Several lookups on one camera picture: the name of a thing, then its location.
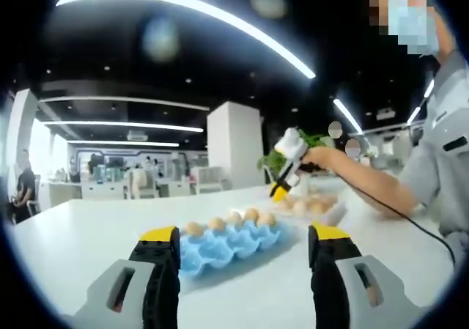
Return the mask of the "person's right hand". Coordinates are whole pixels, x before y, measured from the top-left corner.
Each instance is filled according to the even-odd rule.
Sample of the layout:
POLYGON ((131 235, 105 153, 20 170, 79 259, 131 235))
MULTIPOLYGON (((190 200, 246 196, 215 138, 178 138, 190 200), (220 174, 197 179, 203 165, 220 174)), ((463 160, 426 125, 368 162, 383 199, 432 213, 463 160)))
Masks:
POLYGON ((314 164, 324 170, 339 173, 350 164, 346 154, 333 147, 312 147, 302 158, 304 164, 314 164))

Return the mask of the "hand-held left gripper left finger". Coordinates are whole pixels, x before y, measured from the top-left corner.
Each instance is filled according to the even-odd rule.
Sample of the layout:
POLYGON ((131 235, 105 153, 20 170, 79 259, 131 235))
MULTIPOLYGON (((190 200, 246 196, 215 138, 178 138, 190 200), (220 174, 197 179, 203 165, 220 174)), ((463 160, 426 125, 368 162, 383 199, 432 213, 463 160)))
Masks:
POLYGON ((74 328, 177 328, 181 266, 176 226, 143 234, 88 288, 74 328))

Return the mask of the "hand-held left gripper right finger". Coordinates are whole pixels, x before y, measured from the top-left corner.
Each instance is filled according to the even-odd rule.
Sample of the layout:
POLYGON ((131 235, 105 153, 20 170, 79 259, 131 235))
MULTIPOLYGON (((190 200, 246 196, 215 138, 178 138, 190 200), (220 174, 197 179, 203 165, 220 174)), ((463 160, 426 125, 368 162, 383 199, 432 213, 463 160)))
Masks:
POLYGON ((410 328, 418 321, 402 280, 362 255, 346 232, 313 223, 308 243, 316 328, 410 328))

